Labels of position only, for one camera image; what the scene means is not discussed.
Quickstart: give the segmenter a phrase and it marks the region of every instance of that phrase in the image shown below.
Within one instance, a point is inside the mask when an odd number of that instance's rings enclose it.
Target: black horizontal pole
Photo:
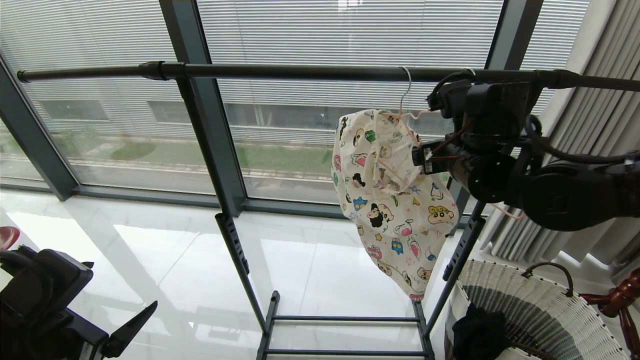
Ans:
[[[380,316],[300,316],[276,315],[275,320],[318,321],[318,322],[418,322],[418,318],[380,317]]]
[[[303,350],[297,348],[271,348],[269,355],[324,355],[324,356],[426,356],[425,351],[385,351],[385,350]]]
[[[437,82],[461,69],[414,67],[408,68],[412,81]],[[548,88],[575,86],[628,90],[640,92],[640,81],[628,79],[581,76],[568,70],[474,70],[476,81],[500,83],[508,81],[536,81]],[[151,61],[129,67],[97,67],[47,71],[20,70],[23,83],[37,80],[72,78],[115,78],[142,76],[154,80],[180,78],[281,79],[281,80],[343,80],[343,81],[408,81],[399,67],[306,66],[306,65],[229,65],[187,64]]]

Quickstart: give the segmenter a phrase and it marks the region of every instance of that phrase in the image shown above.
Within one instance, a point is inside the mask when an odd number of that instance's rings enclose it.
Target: white and gray basket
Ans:
[[[533,269],[541,265],[560,268],[567,275],[569,288],[533,277]],[[450,351],[454,343],[452,326],[466,315],[470,303],[489,313],[505,314],[506,336],[521,346],[507,348],[500,360],[627,360],[595,310],[573,293],[569,272],[558,264],[540,263],[522,270],[471,260],[462,270],[449,303],[445,336],[448,360],[454,359]]]

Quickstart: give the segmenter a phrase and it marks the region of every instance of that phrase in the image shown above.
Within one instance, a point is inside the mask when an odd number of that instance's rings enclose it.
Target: white sheer curtain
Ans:
[[[640,1],[592,1],[567,69],[587,75],[640,79]],[[640,149],[640,94],[602,89],[557,91],[541,115],[552,144],[570,153],[623,154]],[[578,261],[591,254],[625,263],[640,249],[640,219],[617,218],[564,233],[497,211],[483,232],[492,254],[518,261],[553,259],[564,251]]]

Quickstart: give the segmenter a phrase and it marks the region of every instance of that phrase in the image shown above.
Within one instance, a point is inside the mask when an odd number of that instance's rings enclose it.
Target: glossy floor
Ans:
[[[255,359],[260,329],[216,226],[216,210],[83,197],[58,202],[52,195],[6,190],[0,205],[0,224],[19,227],[19,243],[95,262],[93,280],[69,308],[105,331],[158,300],[121,359]],[[351,222],[246,212],[236,226],[263,309],[276,289],[282,315],[413,315],[406,296],[369,260]],[[440,254],[439,274],[456,240]],[[606,268],[595,262],[560,262],[576,275],[579,291],[604,293],[612,286]],[[8,275],[0,276],[4,286]],[[429,284],[427,317],[443,285]],[[616,320],[605,321],[620,336]],[[442,322],[432,341],[441,359]],[[271,347],[420,350],[420,341],[412,325],[279,323]]]

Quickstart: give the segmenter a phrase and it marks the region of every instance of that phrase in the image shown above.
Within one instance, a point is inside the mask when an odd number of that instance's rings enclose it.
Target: white cartoon print shirt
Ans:
[[[339,119],[332,178],[342,212],[356,223],[371,260],[420,300],[458,210],[440,177],[413,165],[414,132],[384,113],[365,110]]]

